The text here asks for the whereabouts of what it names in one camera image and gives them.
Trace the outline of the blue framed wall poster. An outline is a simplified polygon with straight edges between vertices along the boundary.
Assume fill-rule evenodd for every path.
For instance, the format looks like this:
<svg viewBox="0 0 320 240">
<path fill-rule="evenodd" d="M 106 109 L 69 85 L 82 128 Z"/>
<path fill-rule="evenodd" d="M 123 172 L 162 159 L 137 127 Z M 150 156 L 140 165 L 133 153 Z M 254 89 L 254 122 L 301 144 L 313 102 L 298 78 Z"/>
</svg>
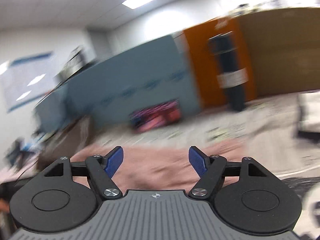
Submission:
<svg viewBox="0 0 320 240">
<path fill-rule="evenodd" d="M 1 92 L 8 112 L 49 93 L 59 72 L 56 56 L 48 53 L 22 57 L 1 73 Z"/>
</svg>

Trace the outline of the brown cardboard box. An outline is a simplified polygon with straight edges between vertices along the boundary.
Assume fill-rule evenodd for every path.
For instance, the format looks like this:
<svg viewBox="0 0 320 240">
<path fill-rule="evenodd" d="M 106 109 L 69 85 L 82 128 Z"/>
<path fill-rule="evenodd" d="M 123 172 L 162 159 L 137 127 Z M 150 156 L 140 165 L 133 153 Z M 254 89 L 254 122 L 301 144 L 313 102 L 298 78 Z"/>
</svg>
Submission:
<svg viewBox="0 0 320 240">
<path fill-rule="evenodd" d="M 236 20 L 258 96 L 319 89 L 319 8 L 260 11 Z"/>
</svg>

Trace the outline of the dark thermos bottle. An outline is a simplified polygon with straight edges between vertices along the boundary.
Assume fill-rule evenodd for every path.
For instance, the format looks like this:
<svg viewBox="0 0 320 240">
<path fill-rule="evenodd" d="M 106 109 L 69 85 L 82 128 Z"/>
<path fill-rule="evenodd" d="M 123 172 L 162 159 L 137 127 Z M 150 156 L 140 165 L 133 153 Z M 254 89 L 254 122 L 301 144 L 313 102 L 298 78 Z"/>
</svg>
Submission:
<svg viewBox="0 0 320 240">
<path fill-rule="evenodd" d="M 241 112 L 246 108 L 244 84 L 248 78 L 246 70 L 239 65 L 233 32 L 218 34 L 208 42 L 220 69 L 218 84 L 224 90 L 231 109 Z"/>
</svg>

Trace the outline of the pink knitted cardigan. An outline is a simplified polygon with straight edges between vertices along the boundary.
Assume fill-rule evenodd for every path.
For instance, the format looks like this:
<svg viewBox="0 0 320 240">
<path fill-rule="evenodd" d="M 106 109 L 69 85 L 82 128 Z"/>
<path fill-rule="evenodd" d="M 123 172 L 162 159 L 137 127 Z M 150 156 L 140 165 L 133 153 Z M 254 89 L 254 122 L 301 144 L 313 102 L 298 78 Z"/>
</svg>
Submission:
<svg viewBox="0 0 320 240">
<path fill-rule="evenodd" d="M 85 161 L 94 154 L 106 155 L 113 147 L 89 145 L 71 161 Z M 129 190 L 185 190 L 197 183 L 199 176 L 189 163 L 187 148 L 160 146 L 123 146 L 124 160 L 112 180 L 122 193 Z M 228 161 L 241 161 L 245 156 L 242 142 L 226 140 L 201 150 L 206 155 L 221 155 Z"/>
</svg>

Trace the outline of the smartphone with lit screen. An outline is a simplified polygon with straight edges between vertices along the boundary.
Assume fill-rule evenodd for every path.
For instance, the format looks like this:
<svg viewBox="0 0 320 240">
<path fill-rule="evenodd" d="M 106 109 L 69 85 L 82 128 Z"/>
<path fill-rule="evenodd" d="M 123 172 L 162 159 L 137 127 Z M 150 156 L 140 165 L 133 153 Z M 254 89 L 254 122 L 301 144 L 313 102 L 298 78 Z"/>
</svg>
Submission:
<svg viewBox="0 0 320 240">
<path fill-rule="evenodd" d="M 179 101 L 171 100 L 134 111 L 129 117 L 132 129 L 144 133 L 179 122 L 182 113 Z"/>
</svg>

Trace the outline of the patterned grey bed sheet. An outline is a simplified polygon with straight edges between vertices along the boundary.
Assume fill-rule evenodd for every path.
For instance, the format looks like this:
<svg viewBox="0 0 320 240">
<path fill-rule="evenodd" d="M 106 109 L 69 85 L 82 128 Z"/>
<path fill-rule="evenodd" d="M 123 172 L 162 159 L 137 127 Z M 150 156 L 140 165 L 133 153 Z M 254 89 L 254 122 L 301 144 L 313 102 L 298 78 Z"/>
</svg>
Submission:
<svg viewBox="0 0 320 240">
<path fill-rule="evenodd" d="M 319 144 L 297 136 L 298 95 L 253 100 L 244 111 L 212 108 L 175 125 L 134 133 L 128 125 L 96 135 L 100 146 L 211 147 L 235 157 L 250 156 L 280 179 L 319 176 Z"/>
</svg>

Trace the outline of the orange cardboard box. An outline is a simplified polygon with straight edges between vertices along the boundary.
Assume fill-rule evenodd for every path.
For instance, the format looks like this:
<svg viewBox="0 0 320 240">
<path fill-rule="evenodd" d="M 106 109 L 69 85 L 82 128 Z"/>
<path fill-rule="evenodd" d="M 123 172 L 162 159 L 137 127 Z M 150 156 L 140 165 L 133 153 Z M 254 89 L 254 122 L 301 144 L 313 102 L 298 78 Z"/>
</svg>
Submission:
<svg viewBox="0 0 320 240">
<path fill-rule="evenodd" d="M 230 31 L 233 33 L 232 40 L 236 46 L 239 68 L 245 68 L 247 73 L 248 81 L 244 84 L 245 101 L 258 97 L 251 58 L 239 21 L 230 17 L 215 18 L 183 30 L 203 109 L 220 107 L 228 102 L 224 90 L 219 86 L 217 76 L 221 74 L 220 64 L 211 50 L 209 39 Z"/>
</svg>

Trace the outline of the black white pouch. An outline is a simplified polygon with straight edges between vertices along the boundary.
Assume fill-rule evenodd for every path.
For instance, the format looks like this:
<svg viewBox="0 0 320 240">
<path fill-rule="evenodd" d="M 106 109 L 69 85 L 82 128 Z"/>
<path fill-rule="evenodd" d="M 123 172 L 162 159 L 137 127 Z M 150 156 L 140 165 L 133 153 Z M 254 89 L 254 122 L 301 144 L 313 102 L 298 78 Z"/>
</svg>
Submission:
<svg viewBox="0 0 320 240">
<path fill-rule="evenodd" d="M 319 90 L 297 96 L 297 137 L 319 144 Z"/>
</svg>

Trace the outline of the large blue cardboard box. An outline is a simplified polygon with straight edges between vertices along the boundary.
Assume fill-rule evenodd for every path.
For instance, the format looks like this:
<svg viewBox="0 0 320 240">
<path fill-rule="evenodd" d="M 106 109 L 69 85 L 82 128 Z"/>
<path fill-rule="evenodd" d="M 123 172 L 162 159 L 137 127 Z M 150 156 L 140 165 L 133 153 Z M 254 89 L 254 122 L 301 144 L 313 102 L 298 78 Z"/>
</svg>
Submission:
<svg viewBox="0 0 320 240">
<path fill-rule="evenodd" d="M 178 100 L 183 116 L 200 112 L 195 80 L 171 35 L 131 48 L 67 81 L 67 105 L 96 128 L 128 122 L 134 111 Z"/>
</svg>

